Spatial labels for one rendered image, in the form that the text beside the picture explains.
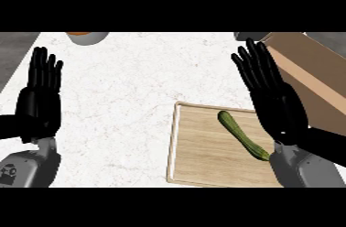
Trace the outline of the green squash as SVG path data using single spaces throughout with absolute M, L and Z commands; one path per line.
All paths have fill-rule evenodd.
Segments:
M 244 130 L 241 129 L 236 121 L 233 120 L 233 117 L 226 111 L 220 111 L 217 113 L 217 121 L 222 124 L 222 126 L 226 128 L 229 133 L 236 138 L 238 142 L 244 146 L 245 151 L 248 154 L 260 161 L 269 160 L 269 153 L 266 150 L 253 142 L 253 140 L 248 138 L 248 136 L 244 133 Z

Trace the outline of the pale wooden tray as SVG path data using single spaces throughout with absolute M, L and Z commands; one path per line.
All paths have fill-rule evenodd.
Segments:
M 174 104 L 165 180 L 199 187 L 276 188 L 270 165 L 253 158 L 217 121 L 222 110 Z

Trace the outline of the brown cardboard box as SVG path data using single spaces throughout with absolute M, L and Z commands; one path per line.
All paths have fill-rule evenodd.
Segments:
M 346 136 L 346 59 L 298 32 L 272 32 L 261 42 L 298 94 L 309 125 Z

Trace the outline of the grey bowl with orange content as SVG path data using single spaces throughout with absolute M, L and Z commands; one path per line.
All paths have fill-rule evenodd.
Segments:
M 71 42 L 80 46 L 97 44 L 106 36 L 108 32 L 87 32 L 85 34 L 68 33 Z

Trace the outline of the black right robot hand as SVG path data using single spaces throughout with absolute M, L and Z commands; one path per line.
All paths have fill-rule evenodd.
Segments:
M 250 92 L 260 125 L 273 140 L 346 167 L 346 136 L 307 126 L 300 97 L 282 80 L 264 44 L 247 38 L 245 48 L 238 47 L 230 59 Z

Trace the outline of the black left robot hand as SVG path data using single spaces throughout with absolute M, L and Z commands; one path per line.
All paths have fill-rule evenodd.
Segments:
M 22 143 L 53 137 L 60 127 L 60 79 L 63 61 L 35 47 L 28 81 L 19 91 L 15 114 L 0 115 L 0 140 L 19 137 Z

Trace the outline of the dark grey round object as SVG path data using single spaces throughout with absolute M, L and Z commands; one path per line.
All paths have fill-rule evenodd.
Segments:
M 267 32 L 235 32 L 233 37 L 236 41 L 245 41 L 251 38 L 254 41 L 260 41 L 267 36 Z

